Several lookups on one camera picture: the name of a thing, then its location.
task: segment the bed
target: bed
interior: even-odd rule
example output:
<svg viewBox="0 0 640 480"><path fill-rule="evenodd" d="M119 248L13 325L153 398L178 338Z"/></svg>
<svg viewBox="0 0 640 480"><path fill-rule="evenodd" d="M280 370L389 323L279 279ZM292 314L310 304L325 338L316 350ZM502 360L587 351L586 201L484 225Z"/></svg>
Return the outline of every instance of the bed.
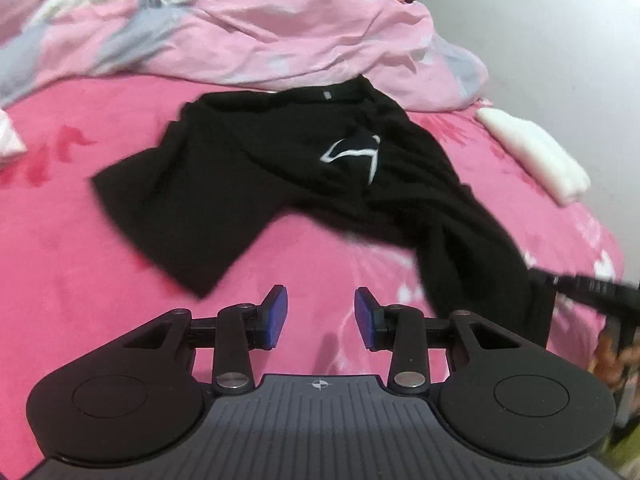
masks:
<svg viewBox="0 0 640 480"><path fill-rule="evenodd" d="M296 213L273 221L204 300L137 253L103 214L89 177L155 145L180 106L229 87L155 75L70 78L6 108L28 152L0 171L0 471L20 478L42 458L24 405L44 375L172 308L213 316L287 287L289 316L278 348L252 352L263 373L383 374L390 356L362 345L353 293L432 314L410 250L331 231ZM622 275L611 234L580 203L559 208L473 118L411 112L442 144L461 179L513 235L531 265ZM548 348L586 367L602 320L558 301ZM194 375L210 376L199 351ZM430 354L433 381L447 376Z"/></svg>

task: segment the pink blanket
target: pink blanket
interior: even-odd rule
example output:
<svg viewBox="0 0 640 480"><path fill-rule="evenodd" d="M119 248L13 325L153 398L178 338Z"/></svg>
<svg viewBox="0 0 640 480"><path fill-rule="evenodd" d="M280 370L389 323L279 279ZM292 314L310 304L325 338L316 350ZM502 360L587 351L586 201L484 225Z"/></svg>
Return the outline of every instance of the pink blanket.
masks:
<svg viewBox="0 0 640 480"><path fill-rule="evenodd" d="M264 372L385 377L390 355L367 352L354 322L358 286L381 302L430 313L411 251L333 232L297 214L265 229L203 301L133 250L100 210L88 177L154 145L183 102L217 90L154 76L72 80L10 108L30 149L0 173L0 471L10 480L41 459L24 413L33 385L171 308L213 316L285 285L289 317L277 349L252 352L257 379ZM581 204L557 208L472 113L412 119L443 144L462 180L530 262L620 275L622 256L608 231ZM586 308L559 304L549 348L585 366L601 325ZM199 352L199 380L210 377L210 358L210 351ZM432 352L430 361L433 380L443 380L443 354Z"/></svg>
<svg viewBox="0 0 640 480"><path fill-rule="evenodd" d="M115 0L33 25L0 48L0 107L61 78L122 71L263 90L363 74L416 111L463 108L487 79L476 56L437 36L420 3Z"/></svg>

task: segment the white logo print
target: white logo print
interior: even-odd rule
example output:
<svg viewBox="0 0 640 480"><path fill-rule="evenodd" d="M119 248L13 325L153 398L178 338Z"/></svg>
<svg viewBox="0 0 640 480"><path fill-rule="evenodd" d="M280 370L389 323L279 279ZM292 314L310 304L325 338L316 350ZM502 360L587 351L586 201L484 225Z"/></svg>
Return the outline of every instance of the white logo print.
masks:
<svg viewBox="0 0 640 480"><path fill-rule="evenodd" d="M378 145L380 145L380 137L377 135L373 136L376 139ZM371 166L369 167L369 185L373 182L373 177L376 176L376 170L378 168L378 149L375 150L372 148L366 148L364 150L344 150L343 152L338 153L337 155L331 156L331 152L334 148L340 144L344 139L336 140L331 147L326 150L326 153L320 157L320 161L322 162L333 162L336 158L340 158L342 156L370 156L371 157Z"/></svg>
<svg viewBox="0 0 640 480"><path fill-rule="evenodd" d="M318 390L322 390L323 388L331 386L331 383L328 383L321 377L318 377L315 381L309 384L311 384L314 388L317 388Z"/></svg>

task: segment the gray wall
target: gray wall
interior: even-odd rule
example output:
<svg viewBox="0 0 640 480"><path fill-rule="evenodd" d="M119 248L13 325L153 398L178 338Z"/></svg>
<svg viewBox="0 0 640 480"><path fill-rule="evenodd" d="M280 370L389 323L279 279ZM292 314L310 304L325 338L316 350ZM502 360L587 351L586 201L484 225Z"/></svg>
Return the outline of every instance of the gray wall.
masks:
<svg viewBox="0 0 640 480"><path fill-rule="evenodd" d="M489 68L486 96L585 167L585 202L640 278L640 0L420 0Z"/></svg>

